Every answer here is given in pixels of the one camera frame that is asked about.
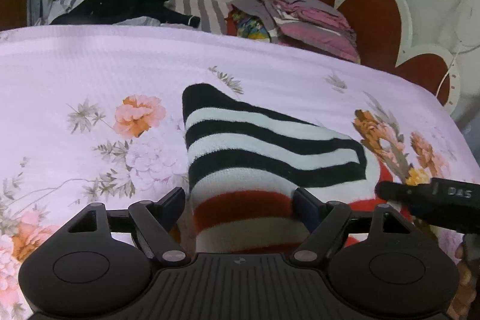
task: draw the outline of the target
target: pink blanket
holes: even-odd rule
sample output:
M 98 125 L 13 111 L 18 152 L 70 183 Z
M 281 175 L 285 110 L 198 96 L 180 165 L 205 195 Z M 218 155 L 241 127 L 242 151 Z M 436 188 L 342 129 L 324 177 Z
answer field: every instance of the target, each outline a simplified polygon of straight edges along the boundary
M 86 204 L 123 209 L 188 186 L 181 95 L 194 83 L 347 134 L 395 181 L 480 181 L 462 135 L 429 92 L 312 52 L 172 28 L 58 26 L 1 32 L 0 67 L 6 319 L 30 313 L 17 282 L 23 260 Z M 373 189 L 362 197 L 373 198 Z M 352 194 L 328 198 L 349 202 Z M 441 244 L 451 254 L 459 239 Z

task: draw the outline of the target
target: striped garment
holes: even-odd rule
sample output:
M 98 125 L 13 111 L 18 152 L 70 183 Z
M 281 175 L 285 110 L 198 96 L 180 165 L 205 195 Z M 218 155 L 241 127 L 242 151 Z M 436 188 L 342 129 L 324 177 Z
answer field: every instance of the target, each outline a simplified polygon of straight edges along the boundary
M 227 23 L 225 18 L 229 15 L 229 6 L 225 2 L 216 0 L 169 0 L 166 4 L 171 10 L 185 15 L 200 17 L 199 30 L 226 35 Z
M 347 135 L 207 84 L 184 91 L 183 119 L 197 252 L 290 252 L 308 235 L 292 215 L 297 187 L 324 202 L 378 203 L 382 165 Z

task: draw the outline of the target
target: flower-shaped headboard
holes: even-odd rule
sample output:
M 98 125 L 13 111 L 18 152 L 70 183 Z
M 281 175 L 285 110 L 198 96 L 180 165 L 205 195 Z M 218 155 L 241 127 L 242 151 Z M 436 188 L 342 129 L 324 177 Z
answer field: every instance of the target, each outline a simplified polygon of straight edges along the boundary
M 452 63 L 438 45 L 412 47 L 412 20 L 406 0 L 320 0 L 337 8 L 357 33 L 361 64 L 397 75 L 435 94 Z M 456 64 L 440 88 L 438 100 L 452 113 L 460 96 Z

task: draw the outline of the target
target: pile of clothes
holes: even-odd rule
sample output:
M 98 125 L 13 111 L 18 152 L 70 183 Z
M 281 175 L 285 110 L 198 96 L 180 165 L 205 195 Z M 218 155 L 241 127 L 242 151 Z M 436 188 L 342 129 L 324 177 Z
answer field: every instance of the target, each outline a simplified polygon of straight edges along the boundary
M 295 46 L 359 63 L 345 17 L 318 0 L 234 0 L 229 35 Z
M 197 28 L 200 17 L 166 7 L 169 0 L 59 0 L 52 5 L 49 25 L 182 24 Z

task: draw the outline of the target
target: white cable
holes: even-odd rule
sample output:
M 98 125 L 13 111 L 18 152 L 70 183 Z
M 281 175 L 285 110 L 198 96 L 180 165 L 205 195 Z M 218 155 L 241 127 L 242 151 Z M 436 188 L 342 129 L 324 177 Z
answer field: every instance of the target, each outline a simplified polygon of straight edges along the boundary
M 458 21 L 457 21 L 457 23 L 456 23 L 456 25 L 453 29 L 455 37 L 457 38 L 457 51 L 456 51 L 456 53 L 453 57 L 452 62 L 450 63 L 450 66 L 447 69 L 447 72 L 445 73 L 445 75 L 443 75 L 443 78 L 442 78 L 440 84 L 438 85 L 437 92 L 435 93 L 435 98 L 438 98 L 438 94 L 440 93 L 440 89 L 442 88 L 443 82 L 445 82 L 445 79 L 447 78 L 448 74 L 450 74 L 450 70 L 452 69 L 453 65 L 455 64 L 455 60 L 457 59 L 458 55 L 463 55 L 464 53 L 472 52 L 475 49 L 480 48 L 480 42 L 476 43 L 474 45 L 464 44 L 462 39 L 460 39 L 460 37 L 458 36 L 457 29 L 458 29 L 458 26 L 460 24 L 461 8 L 463 6 L 464 1 L 465 0 L 460 0 L 460 2 L 458 3 L 458 6 L 457 6 L 457 10 L 459 11 L 458 12 Z M 473 14 L 473 6 L 470 7 L 469 20 L 472 18 L 472 14 Z

